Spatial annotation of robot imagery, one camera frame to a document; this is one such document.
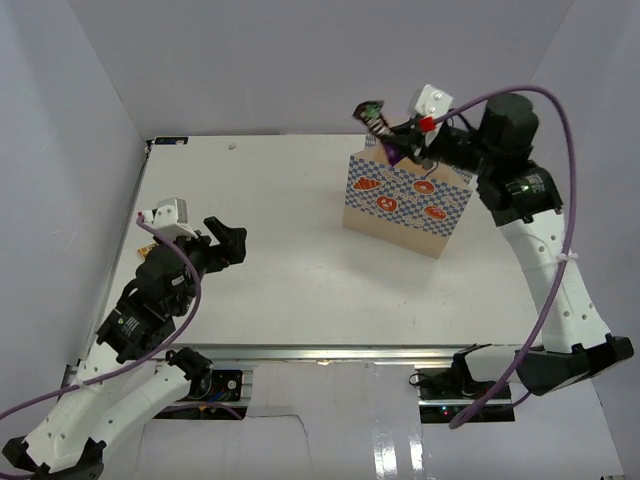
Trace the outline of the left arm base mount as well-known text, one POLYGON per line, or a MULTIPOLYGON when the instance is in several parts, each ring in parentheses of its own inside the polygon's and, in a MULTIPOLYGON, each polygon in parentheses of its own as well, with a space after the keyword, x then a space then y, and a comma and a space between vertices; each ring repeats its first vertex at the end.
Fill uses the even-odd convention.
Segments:
POLYGON ((184 400, 194 402, 237 402, 242 397, 241 370, 212 370, 190 388, 184 400))

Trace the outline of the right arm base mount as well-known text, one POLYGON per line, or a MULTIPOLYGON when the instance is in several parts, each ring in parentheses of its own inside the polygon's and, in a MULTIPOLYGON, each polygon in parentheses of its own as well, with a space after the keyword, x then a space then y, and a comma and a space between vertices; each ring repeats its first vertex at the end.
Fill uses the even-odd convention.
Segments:
MULTIPOLYGON (((450 369, 418 369, 408 377, 408 383, 418 394, 420 420, 426 424, 448 424, 458 413, 484 396, 492 382, 464 383, 450 369)), ((470 423, 511 423, 515 413, 509 386, 500 392, 470 423)))

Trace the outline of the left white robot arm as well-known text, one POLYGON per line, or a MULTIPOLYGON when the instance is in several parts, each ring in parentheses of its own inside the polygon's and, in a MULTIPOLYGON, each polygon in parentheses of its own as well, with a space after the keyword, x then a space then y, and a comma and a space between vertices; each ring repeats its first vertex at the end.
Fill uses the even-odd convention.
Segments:
POLYGON ((212 362, 190 347, 167 352, 191 323, 202 278, 244 262, 247 231, 205 219, 209 232, 176 234, 147 215, 136 223, 156 245, 136 268, 96 332, 72 383, 25 402, 57 402, 29 434, 2 454, 20 479, 96 479, 111 450, 172 403, 199 399, 211 387, 212 362), (135 371, 167 353, 154 376, 123 396, 135 371))

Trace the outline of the purple m&m's packet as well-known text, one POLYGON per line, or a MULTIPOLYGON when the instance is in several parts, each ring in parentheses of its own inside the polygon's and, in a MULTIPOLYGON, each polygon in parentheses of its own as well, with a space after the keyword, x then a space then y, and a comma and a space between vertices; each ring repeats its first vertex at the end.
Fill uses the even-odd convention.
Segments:
POLYGON ((367 100, 358 104, 352 117, 361 122, 368 133, 381 144, 388 164, 395 167, 403 158, 399 137, 391 130, 391 126, 384 117, 383 100, 367 100))

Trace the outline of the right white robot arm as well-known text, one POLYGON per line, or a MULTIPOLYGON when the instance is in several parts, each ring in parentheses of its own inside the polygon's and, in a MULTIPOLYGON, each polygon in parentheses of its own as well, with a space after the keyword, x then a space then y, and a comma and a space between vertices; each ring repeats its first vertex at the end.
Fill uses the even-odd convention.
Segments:
POLYGON ((531 101, 501 93, 488 100, 477 128, 433 125, 452 103, 449 94, 426 86, 409 121, 393 129, 400 150, 424 168, 439 162, 476 176, 479 198, 516 255, 545 319, 531 343, 479 345, 457 353, 453 390, 472 399, 488 382, 506 376, 541 396, 632 358, 630 339, 611 333, 564 245, 568 226, 559 191, 531 157, 539 125, 531 101))

